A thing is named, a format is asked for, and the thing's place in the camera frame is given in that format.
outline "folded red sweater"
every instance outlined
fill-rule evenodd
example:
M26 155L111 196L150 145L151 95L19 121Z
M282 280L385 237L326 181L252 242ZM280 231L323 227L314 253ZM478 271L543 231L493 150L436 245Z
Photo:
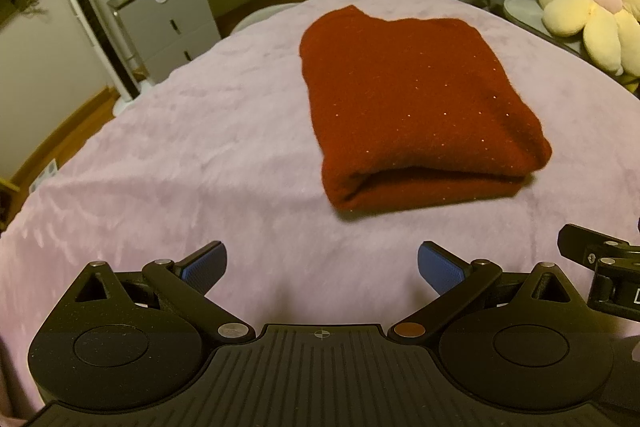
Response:
M551 147L480 33L458 19L384 21L355 6L300 42L322 183L339 210L513 196Z

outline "yellow flower pillow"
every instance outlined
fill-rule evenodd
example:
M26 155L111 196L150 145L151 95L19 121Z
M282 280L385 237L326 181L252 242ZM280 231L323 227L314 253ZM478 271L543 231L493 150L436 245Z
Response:
M640 0L538 0L552 35L582 30L591 60L601 70L640 76Z

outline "dresser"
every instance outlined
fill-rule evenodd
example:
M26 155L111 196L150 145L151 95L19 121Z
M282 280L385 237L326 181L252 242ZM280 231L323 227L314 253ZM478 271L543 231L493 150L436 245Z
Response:
M110 0L128 46L151 79L164 81L220 40L207 0Z

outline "black gripper base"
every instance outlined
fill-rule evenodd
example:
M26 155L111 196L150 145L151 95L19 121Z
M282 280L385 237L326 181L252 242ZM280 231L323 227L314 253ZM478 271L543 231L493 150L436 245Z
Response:
M256 341L220 347L191 387L163 403L110 414L53 403L28 425L615 427L590 404L529 415L476 402L426 349L392 343L375 325L269 325Z

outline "lavender blanket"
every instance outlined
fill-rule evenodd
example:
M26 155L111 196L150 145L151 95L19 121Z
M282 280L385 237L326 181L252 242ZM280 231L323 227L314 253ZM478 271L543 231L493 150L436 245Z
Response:
M298 45L349 4L374 17L458 17L494 49L554 155L516 197L344 219L322 191ZM586 62L454 0L309 0L224 39L107 124L43 184L0 239L0 339L14 413L42 405L26 355L85 263L116 271L180 259L213 239L229 253L208 294L256 330L266 322L382 323L436 295L426 239L508 271L558 263L576 223L640 242L640 102ZM611 322L618 331L631 323Z

